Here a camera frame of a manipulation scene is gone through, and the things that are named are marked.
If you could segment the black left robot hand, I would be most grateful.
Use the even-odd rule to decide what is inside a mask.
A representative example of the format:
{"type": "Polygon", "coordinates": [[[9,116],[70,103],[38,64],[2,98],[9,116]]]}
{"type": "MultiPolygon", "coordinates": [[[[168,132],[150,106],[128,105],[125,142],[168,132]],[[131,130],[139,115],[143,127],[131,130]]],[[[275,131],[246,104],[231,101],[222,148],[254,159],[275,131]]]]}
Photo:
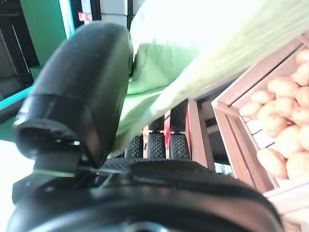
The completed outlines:
{"type": "Polygon", "coordinates": [[[53,53],[13,124],[35,164],[13,185],[7,231],[283,231],[261,193],[197,162],[108,158],[132,73],[117,24],[82,26],[53,53]]]}

